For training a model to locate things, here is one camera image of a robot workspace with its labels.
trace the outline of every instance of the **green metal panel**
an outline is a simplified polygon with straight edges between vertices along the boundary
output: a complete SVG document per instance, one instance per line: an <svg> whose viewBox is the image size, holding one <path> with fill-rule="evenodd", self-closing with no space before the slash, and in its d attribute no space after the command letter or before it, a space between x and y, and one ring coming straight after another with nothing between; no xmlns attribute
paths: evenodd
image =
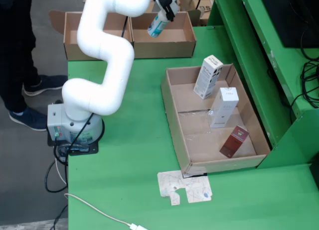
<svg viewBox="0 0 319 230"><path fill-rule="evenodd" d="M259 168L308 163L319 152L319 109L305 111Z"/></svg>
<svg viewBox="0 0 319 230"><path fill-rule="evenodd" d="M211 8L210 16L207 22L207 28L211 28L210 26L223 26L224 22L221 19L221 16L219 14L219 10L217 6L215 5L215 0L213 7Z"/></svg>
<svg viewBox="0 0 319 230"><path fill-rule="evenodd" d="M262 0L242 0L247 12L254 24L258 36L263 43L268 58L273 65L277 77L285 91L290 103L301 93L300 74L303 64L307 59L302 55L299 48L286 48L282 45L275 27L265 9ZM319 49L306 49L310 56L319 56ZM307 83L310 90L318 86L318 81ZM318 97L319 90L310 94ZM304 110L313 109L303 98L298 98L293 106L294 113L299 117Z"/></svg>
<svg viewBox="0 0 319 230"><path fill-rule="evenodd" d="M289 109L281 103L275 84L241 0L215 0L241 70L272 146L290 127Z"/></svg>

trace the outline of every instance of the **black pants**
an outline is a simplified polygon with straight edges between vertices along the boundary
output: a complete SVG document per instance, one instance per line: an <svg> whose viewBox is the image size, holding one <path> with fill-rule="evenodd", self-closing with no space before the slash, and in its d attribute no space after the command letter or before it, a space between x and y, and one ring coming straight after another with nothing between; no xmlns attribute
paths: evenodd
<svg viewBox="0 0 319 230"><path fill-rule="evenodd" d="M0 96L9 111L27 107L22 85L40 82L31 51L35 47L30 17L31 0L15 0L10 9L0 7Z"/></svg>

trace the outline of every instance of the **white product box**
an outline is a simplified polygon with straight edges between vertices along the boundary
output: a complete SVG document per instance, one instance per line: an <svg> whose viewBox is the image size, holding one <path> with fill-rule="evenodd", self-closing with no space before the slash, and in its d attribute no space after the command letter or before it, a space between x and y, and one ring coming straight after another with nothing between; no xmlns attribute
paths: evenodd
<svg viewBox="0 0 319 230"><path fill-rule="evenodd" d="M211 128L225 127L238 101L235 87L220 88L207 115L209 126Z"/></svg>
<svg viewBox="0 0 319 230"><path fill-rule="evenodd" d="M209 97L213 93L215 83L222 67L223 63L214 55L210 55L204 59L194 87L194 92L202 99Z"/></svg>

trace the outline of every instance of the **small box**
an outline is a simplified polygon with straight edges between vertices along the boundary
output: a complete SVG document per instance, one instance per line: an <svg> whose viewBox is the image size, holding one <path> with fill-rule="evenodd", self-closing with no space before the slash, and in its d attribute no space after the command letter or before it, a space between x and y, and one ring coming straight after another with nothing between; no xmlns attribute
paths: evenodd
<svg viewBox="0 0 319 230"><path fill-rule="evenodd" d="M238 101L235 87L220 88L207 115L209 126L211 128L225 127Z"/></svg>
<svg viewBox="0 0 319 230"><path fill-rule="evenodd" d="M210 55L204 59L194 87L194 92L202 99L209 97L213 93L215 83L222 67L223 63L214 55Z"/></svg>
<svg viewBox="0 0 319 230"><path fill-rule="evenodd" d="M248 131L244 130L243 128L236 126L228 137L226 142L224 143L223 147L221 148L220 152L231 158L234 156L236 151L241 147L245 139L249 136Z"/></svg>
<svg viewBox="0 0 319 230"><path fill-rule="evenodd" d="M178 12L161 34L151 37L148 27L157 13L132 17L135 58L192 57L196 37L187 12Z"/></svg>

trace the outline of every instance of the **white cable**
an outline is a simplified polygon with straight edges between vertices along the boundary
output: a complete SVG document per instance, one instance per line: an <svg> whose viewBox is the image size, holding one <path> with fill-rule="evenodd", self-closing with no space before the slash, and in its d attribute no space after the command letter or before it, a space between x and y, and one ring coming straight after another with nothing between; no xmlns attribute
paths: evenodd
<svg viewBox="0 0 319 230"><path fill-rule="evenodd" d="M58 168L58 163L57 163L56 159L55 159L55 167L56 167L56 171L58 172L58 174L60 176L60 179L64 182L64 184L66 184L66 182L64 181L64 179L62 178L62 176L60 174L60 171L59 171L59 168Z"/></svg>
<svg viewBox="0 0 319 230"><path fill-rule="evenodd" d="M79 198L79 197L77 197L77 196L75 196L75 195L73 195L73 194L64 194L64 197L66 197L66 199L68 199L67 196L71 196L71 197L73 197L73 198L76 198L77 200L80 200L81 202L85 203L87 206L93 208L95 211L98 211L100 214L102 214L102 215L104 215L104 216L106 216L106 217L108 217L108 218L110 218L110 219L112 219L112 220L115 220L115 221L117 221L117 222L119 222L119 223L122 223L122 224L125 224L125 225L129 226L131 230L147 230L146 228L142 227L141 225L129 224L129 223L125 222L125 221L121 221L121 220L118 220L118 219L116 219L116 218L113 218L113 217L111 217L111 216L105 214L105 213L102 212L101 210L98 210L96 207L92 206L92 205L89 204L88 202L84 201L83 199L81 199L81 198Z"/></svg>
<svg viewBox="0 0 319 230"><path fill-rule="evenodd" d="M87 206L93 208L95 211L98 211L100 214L102 214L102 215L104 215L104 216L106 216L106 217L108 217L108 218L110 218L110 219L113 219L113 220L115 220L115 221L117 221L117 222L119 222L119 223L126 224L126 225L129 226L129 227L131 226L131 225L128 224L127 222L118 220L118 219L116 219L116 218L113 218L113 217L111 217L111 216L105 214L105 213L102 212L101 210L98 210L96 207L92 206L92 205L89 204L88 202L84 201L83 199L80 199L79 197L77 197L77 196L75 196L75 195L73 195L73 194L64 194L64 196L65 196L65 197L66 197L66 196L71 196L71 197L73 197L73 198L76 198L77 200L80 200L81 202L85 203Z"/></svg>

